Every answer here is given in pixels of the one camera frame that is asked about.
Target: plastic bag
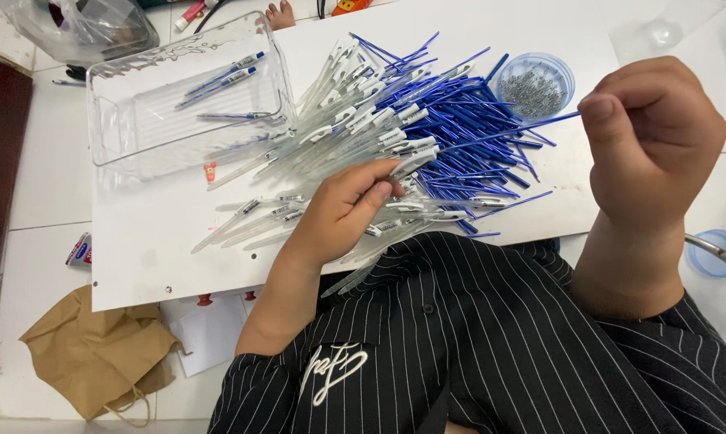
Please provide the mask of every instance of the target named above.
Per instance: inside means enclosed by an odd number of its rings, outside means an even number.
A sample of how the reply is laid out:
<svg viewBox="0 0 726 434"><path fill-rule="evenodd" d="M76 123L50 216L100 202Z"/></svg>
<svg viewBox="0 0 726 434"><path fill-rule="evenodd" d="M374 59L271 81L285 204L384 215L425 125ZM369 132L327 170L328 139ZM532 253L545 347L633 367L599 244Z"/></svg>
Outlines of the plastic bag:
<svg viewBox="0 0 726 434"><path fill-rule="evenodd" d="M89 67L159 45L132 0L0 0L17 31L58 62Z"/></svg>

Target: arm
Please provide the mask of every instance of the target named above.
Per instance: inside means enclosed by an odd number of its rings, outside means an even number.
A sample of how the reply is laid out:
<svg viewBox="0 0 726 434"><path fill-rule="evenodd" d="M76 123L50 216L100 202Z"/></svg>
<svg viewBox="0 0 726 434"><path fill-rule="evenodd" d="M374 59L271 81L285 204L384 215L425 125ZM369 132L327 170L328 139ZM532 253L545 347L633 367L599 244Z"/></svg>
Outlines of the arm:
<svg viewBox="0 0 726 434"><path fill-rule="evenodd" d="M323 265L352 250L391 194L405 194L386 179L399 163L356 164L323 181L272 264L235 355L279 354L314 319Z"/></svg>
<svg viewBox="0 0 726 434"><path fill-rule="evenodd" d="M579 106L599 204L572 295L589 313L630 319L673 307L685 212L714 168L726 123L673 57L609 74Z"/></svg>

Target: brown paper bag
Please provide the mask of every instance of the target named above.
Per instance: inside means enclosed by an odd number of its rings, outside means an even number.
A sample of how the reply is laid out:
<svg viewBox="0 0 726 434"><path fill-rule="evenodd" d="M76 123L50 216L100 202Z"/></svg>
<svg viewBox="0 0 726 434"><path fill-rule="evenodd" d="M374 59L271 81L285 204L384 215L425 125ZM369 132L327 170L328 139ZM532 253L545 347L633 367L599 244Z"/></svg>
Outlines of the brown paper bag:
<svg viewBox="0 0 726 434"><path fill-rule="evenodd" d="M156 305L93 312L91 295L68 294L20 338L36 375L88 420L170 384L163 358L178 342Z"/></svg>

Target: fingernail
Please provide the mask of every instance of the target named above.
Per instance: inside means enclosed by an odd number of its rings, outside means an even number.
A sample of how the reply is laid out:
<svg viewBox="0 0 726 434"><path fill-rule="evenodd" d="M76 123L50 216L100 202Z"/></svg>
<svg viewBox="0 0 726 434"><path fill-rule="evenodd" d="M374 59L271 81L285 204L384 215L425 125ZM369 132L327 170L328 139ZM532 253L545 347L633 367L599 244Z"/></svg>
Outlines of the fingernail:
<svg viewBox="0 0 726 434"><path fill-rule="evenodd" d="M392 193L392 185L382 181L374 186L374 191L381 197L387 197Z"/></svg>
<svg viewBox="0 0 726 434"><path fill-rule="evenodd" d="M587 118L589 121L605 121L614 113L612 100L602 95L586 96L580 101L577 108L583 112L583 118Z"/></svg>

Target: pinstripe fabric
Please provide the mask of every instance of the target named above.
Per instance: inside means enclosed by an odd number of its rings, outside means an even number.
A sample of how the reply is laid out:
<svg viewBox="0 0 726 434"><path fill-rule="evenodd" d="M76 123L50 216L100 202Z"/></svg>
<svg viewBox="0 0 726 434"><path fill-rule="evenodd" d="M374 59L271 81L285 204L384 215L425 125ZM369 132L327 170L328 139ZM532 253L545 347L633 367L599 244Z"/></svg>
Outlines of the pinstripe fabric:
<svg viewBox="0 0 726 434"><path fill-rule="evenodd" d="M393 245L282 354L235 358L209 432L726 433L726 345L693 300L591 318L572 272L553 240Z"/></svg>

